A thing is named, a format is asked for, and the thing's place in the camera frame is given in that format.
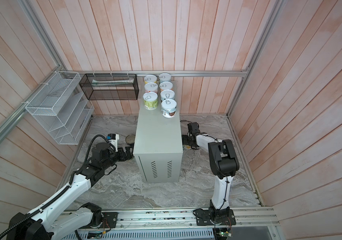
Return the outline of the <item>dark can with brown lid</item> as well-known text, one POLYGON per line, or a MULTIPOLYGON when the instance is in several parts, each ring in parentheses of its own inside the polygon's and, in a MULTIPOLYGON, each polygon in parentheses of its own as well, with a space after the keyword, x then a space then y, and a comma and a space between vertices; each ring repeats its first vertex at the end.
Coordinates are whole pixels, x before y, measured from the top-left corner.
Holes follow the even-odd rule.
POLYGON ((134 147, 134 144, 135 144, 135 135, 128 135, 126 138, 125 138, 125 142, 128 146, 130 147, 134 147))

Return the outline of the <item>orange can pull-tab lid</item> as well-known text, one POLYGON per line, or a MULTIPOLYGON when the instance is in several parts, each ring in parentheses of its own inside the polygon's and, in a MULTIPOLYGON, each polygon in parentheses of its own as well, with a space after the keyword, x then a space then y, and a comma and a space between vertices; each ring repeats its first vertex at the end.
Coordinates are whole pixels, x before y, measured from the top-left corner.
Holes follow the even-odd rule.
POLYGON ((174 85, 172 82, 165 81, 165 82, 159 83, 159 88, 160 88, 161 92, 165 91, 165 90, 172 90, 173 87, 174 87, 174 85))

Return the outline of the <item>pink can pull-tab lid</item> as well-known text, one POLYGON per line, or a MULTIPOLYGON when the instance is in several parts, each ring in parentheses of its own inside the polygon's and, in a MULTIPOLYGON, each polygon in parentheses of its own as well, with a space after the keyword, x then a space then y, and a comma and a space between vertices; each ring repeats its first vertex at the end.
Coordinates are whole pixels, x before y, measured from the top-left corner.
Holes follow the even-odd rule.
POLYGON ((144 85, 145 93, 156 93, 158 94, 158 84, 157 83, 147 83, 144 85))

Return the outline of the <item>green white can pull-tab lid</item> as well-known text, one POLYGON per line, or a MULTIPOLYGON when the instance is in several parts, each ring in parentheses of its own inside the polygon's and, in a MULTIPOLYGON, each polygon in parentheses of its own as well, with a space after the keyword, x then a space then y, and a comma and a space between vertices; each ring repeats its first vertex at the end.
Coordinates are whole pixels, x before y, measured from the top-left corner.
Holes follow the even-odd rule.
POLYGON ((162 73, 158 76, 159 78, 159 83, 163 83, 163 82, 169 82, 172 79, 172 76, 168 73, 162 73))

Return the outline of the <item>yellow can pull-tab lid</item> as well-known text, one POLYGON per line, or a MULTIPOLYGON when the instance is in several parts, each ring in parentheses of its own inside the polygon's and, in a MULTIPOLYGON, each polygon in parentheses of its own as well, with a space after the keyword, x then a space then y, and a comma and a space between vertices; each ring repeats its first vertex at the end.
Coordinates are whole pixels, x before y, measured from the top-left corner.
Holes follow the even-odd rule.
POLYGON ((144 84, 148 83, 157 83, 157 76, 155 75, 147 75, 144 77, 144 84))

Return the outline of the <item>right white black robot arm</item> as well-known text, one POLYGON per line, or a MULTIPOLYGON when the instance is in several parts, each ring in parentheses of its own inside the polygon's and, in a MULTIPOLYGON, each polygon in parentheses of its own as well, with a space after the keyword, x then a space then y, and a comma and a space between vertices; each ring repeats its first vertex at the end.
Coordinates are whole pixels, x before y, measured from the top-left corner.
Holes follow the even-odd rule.
POLYGON ((205 149, 209 153, 210 168, 215 176, 215 186, 207 210, 193 211, 199 226, 235 224, 230 208, 231 183, 240 169, 240 163, 231 140, 219 140, 200 131, 196 122, 188 122, 188 133, 182 135, 183 145, 191 149, 205 149))

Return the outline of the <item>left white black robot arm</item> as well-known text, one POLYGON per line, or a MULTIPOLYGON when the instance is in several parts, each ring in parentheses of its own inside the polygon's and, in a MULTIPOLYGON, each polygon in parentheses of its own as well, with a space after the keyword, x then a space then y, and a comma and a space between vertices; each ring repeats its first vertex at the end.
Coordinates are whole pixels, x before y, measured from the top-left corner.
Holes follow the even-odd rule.
POLYGON ((133 147, 118 147, 116 142, 89 146, 85 160, 77 171, 72 172, 69 182, 41 205, 26 214, 17 213, 0 239, 8 240, 61 240, 82 227, 105 227, 101 207, 86 203, 75 213, 63 219, 59 216, 83 193, 107 176, 107 169, 115 171, 117 162, 133 158, 133 147))

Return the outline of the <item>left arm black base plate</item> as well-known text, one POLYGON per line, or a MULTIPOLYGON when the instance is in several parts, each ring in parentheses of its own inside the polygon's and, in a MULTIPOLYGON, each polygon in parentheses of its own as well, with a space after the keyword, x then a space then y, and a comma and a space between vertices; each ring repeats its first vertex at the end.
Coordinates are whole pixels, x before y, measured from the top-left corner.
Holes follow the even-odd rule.
POLYGON ((102 212, 100 229, 112 230, 116 227, 118 212, 102 212))

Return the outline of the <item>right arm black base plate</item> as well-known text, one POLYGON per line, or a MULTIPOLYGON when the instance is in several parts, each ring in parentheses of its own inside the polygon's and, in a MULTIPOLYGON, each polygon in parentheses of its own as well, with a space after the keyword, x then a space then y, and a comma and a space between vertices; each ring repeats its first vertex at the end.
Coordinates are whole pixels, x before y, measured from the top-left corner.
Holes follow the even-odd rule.
POLYGON ((230 208, 224 210, 203 210, 196 209, 193 210, 193 214, 196 217, 196 222, 198 226, 214 226, 214 225, 236 225, 235 214, 230 208))

